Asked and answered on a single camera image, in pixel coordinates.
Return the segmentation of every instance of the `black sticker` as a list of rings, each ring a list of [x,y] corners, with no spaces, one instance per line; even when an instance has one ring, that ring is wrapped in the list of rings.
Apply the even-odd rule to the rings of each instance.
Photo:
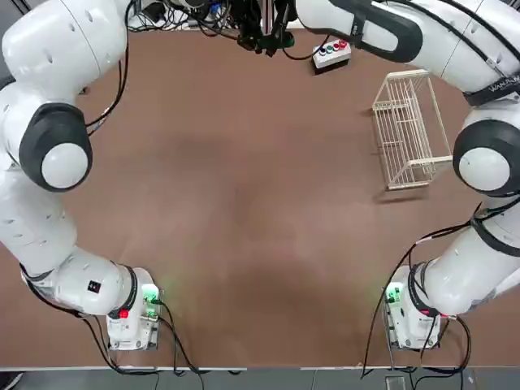
[[[89,291],[93,292],[93,293],[98,294],[99,290],[101,289],[101,283],[94,282],[93,280],[90,280],[89,286],[87,287],[87,289]]]

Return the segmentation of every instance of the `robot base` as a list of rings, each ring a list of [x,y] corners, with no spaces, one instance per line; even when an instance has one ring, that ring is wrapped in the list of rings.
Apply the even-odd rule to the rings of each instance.
[[[406,304],[408,273],[409,268],[407,266],[399,268],[385,293],[383,323],[386,328],[388,344],[394,349],[416,351],[423,349],[431,325],[435,320],[435,325],[426,343],[426,349],[433,349],[439,344],[437,340],[439,338],[440,317],[427,317],[418,312],[412,305]]]
[[[150,303],[161,299],[162,292],[154,284],[150,273],[133,269],[137,276],[137,297],[127,318],[106,317],[110,349],[119,351],[157,349],[160,305]]]

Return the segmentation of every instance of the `wire basket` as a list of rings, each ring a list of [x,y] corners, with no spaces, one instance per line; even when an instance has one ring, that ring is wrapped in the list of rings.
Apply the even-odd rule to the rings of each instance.
[[[453,156],[429,71],[388,73],[372,110],[388,189],[429,185],[451,167]]]

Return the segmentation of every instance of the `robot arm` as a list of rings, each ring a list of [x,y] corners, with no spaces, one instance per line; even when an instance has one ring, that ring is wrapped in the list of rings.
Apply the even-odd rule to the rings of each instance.
[[[429,69],[465,93],[477,107],[457,139],[455,172],[490,197],[515,194],[520,14],[499,0],[454,1],[296,0],[296,9],[310,31]],[[150,2],[49,0],[15,24],[2,43],[16,82],[0,91],[0,240],[23,264],[27,281],[86,314],[108,314],[110,338],[126,349],[139,349],[150,339],[150,324],[141,320],[152,279],[144,270],[77,248],[76,229],[53,193],[75,188],[92,165],[75,96],[119,61],[126,48],[125,20]],[[205,0],[177,2],[198,7]],[[484,18],[500,37],[460,8]],[[442,257],[415,273],[396,274],[405,313],[397,327],[399,345],[422,348],[427,332],[419,324],[436,319],[422,307],[460,314],[518,283],[518,212],[512,207],[467,228]],[[424,292],[415,291],[411,279]]]
[[[0,90],[0,241],[26,283],[82,314],[106,315],[112,348],[146,349],[158,289],[148,272],[76,246],[55,193],[92,166],[76,95],[123,56],[125,20],[151,0],[49,0],[13,25],[2,51],[15,82]]]
[[[460,89],[474,109],[457,138],[453,168],[489,197],[487,208],[514,202],[484,222],[473,218],[440,258],[393,277],[393,340],[421,349],[431,333],[431,347],[439,313],[465,313],[520,283],[520,14],[497,0],[301,0],[296,7],[309,30],[426,68]]]

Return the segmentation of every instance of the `brown table surface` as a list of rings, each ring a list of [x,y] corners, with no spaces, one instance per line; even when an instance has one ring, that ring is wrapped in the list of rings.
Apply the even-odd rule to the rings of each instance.
[[[299,32],[292,52],[321,40]],[[479,199],[451,171],[421,191],[384,192],[370,108],[403,67],[355,50],[346,68],[313,77],[308,62],[195,32],[132,35],[130,48],[128,88],[93,138],[93,171],[62,196],[79,244],[150,270],[196,365],[356,366],[390,270]],[[87,119],[115,83],[112,72],[80,99]],[[453,144],[468,107],[434,86]],[[2,257],[0,366],[103,366],[86,326],[44,307]],[[518,291],[465,316],[471,365],[520,364],[517,306]],[[379,317],[369,363],[387,366]],[[171,337],[161,341],[119,363],[171,366]],[[423,363],[457,365],[464,348],[453,325]],[[396,362],[419,364],[415,353]]]

